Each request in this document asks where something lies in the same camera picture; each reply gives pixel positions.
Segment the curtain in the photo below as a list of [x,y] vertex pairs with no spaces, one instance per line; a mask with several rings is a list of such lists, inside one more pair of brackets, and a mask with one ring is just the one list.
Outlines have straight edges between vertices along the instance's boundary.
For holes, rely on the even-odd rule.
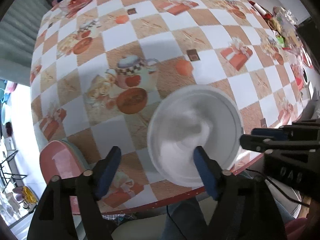
[[0,22],[0,78],[29,86],[33,48],[46,0],[15,0]]

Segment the printed gift box pattern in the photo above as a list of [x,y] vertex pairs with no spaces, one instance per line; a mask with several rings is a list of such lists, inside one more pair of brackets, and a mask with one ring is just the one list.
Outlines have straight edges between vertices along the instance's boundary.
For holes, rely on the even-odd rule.
[[252,55],[252,50],[245,46],[239,38],[233,37],[230,47],[222,50],[220,54],[239,71]]
[[167,0],[160,4],[159,8],[164,9],[173,15],[177,15],[196,6],[198,6],[196,2],[189,0]]
[[288,100],[284,99],[282,102],[283,109],[280,111],[278,121],[282,122],[282,125],[288,124],[291,115],[294,114],[293,105]]
[[64,120],[66,115],[66,110],[62,108],[57,109],[56,107],[52,107],[51,110],[49,110],[47,116],[42,119],[40,123],[40,129],[47,140],[50,140],[59,126],[62,125],[62,121]]
[[143,188],[143,185],[134,182],[127,174],[118,171],[103,202],[112,208],[116,208],[139,194]]

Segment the green item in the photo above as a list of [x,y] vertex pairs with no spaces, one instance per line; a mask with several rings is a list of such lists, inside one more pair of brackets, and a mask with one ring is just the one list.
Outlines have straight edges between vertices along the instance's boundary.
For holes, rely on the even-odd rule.
[[280,43],[281,47],[284,48],[284,39],[283,39],[283,37],[279,36],[279,37],[277,37],[277,40]]

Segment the paper towel roll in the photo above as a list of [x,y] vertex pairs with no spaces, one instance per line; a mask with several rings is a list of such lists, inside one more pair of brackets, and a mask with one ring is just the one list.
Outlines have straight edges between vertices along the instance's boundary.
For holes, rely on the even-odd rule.
[[267,14],[267,12],[260,6],[258,5],[257,3],[255,3],[253,5],[253,7],[262,15],[262,16],[265,16]]

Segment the floor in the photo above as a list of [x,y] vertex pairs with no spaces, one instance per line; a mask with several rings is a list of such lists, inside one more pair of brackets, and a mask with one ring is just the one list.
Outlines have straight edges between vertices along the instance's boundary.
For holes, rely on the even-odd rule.
[[[274,6],[281,6],[279,0],[253,0],[272,11]],[[320,76],[313,69],[306,69],[309,80],[320,91]],[[28,176],[23,180],[38,197],[41,197],[46,183],[39,165],[39,149],[33,130],[30,106],[30,87],[18,85],[12,94],[9,104],[12,106],[12,127],[14,141],[19,153],[15,157],[16,165],[21,174]]]

